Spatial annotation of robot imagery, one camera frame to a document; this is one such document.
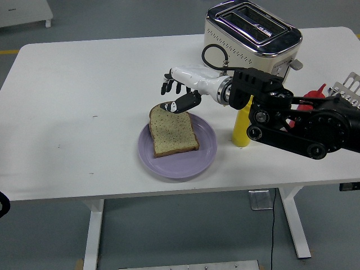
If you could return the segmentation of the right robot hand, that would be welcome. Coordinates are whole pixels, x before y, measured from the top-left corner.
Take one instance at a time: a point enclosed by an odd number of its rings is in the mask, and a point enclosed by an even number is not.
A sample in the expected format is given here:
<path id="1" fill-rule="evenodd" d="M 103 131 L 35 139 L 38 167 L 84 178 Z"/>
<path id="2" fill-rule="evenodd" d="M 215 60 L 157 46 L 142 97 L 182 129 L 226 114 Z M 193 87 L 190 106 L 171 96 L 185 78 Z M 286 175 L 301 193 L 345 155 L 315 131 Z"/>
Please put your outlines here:
<path id="1" fill-rule="evenodd" d="M 160 108 L 174 114 L 183 113 L 198 106 L 203 95 L 210 95 L 221 105 L 229 104 L 226 91 L 231 87 L 232 79 L 227 75 L 219 75 L 215 70 L 202 65 L 177 66 L 164 75 L 161 94 L 170 92 L 173 83 L 175 92 L 180 93 L 181 87 L 186 87 L 186 94 L 175 101 L 160 104 Z"/>

